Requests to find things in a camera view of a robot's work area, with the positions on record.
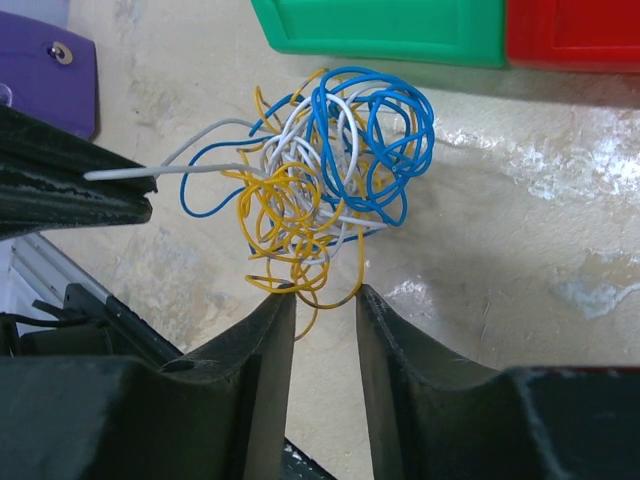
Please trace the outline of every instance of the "green plastic container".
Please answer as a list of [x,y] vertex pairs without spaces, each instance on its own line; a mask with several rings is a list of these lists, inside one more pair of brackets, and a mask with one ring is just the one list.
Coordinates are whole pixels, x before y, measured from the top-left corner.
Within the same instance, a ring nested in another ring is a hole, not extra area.
[[505,65],[505,0],[252,0],[279,52]]

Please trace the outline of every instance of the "purple object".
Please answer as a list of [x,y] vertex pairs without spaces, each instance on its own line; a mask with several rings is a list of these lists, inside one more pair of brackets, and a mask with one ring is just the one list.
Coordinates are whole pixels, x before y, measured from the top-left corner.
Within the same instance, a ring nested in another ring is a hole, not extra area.
[[0,12],[0,104],[88,139],[96,129],[96,76],[92,41]]

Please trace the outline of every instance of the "cable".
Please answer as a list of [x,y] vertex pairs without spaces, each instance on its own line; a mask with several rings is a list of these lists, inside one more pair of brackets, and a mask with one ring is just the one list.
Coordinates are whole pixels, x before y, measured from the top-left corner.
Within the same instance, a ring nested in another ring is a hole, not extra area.
[[[305,96],[307,88],[311,91]],[[273,105],[258,87],[254,101],[256,123],[216,122],[160,167],[89,172],[85,178],[182,173],[180,203],[195,218],[210,217],[235,198],[238,224],[251,250],[249,258],[266,260],[266,275],[247,275],[247,282],[270,293],[295,293],[315,309],[309,325],[296,337],[300,339],[316,323],[318,310],[343,305],[362,285],[364,239],[407,220],[407,184],[431,165],[434,113],[415,87],[361,67],[319,70]],[[378,116],[389,113],[403,123],[401,134],[382,128]],[[191,145],[227,124],[249,127],[248,137],[208,145],[187,166],[171,165]],[[267,135],[256,137],[258,131]],[[205,154],[223,147],[235,147],[241,163],[198,164]],[[213,209],[195,212],[186,201],[189,175],[213,171],[243,186]],[[357,241],[359,251],[354,288],[342,300],[322,304],[317,293],[328,282],[331,259],[351,241]],[[286,266],[288,278],[274,277],[272,263]]]

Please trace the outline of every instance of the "table surface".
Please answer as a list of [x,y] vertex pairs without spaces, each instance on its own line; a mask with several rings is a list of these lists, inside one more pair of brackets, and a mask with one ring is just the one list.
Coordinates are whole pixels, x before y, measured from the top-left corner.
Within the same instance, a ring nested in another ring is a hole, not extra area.
[[[257,84],[279,98],[317,68],[352,63],[277,54],[249,2],[74,1],[68,28],[97,46],[96,142],[145,165],[218,119],[256,118]],[[485,365],[637,364],[640,77],[358,63],[420,86],[438,138],[433,167],[409,188],[407,223],[367,239],[367,283]],[[244,134],[225,127],[209,140]],[[190,218],[178,183],[159,180],[147,225],[48,236],[191,350],[264,294],[244,281],[260,267],[235,209]],[[234,186],[200,176],[190,199],[206,208]],[[354,252],[335,259],[323,299],[353,284]],[[302,322],[310,315],[299,308]],[[371,478],[353,302],[296,344],[287,435],[339,478]]]

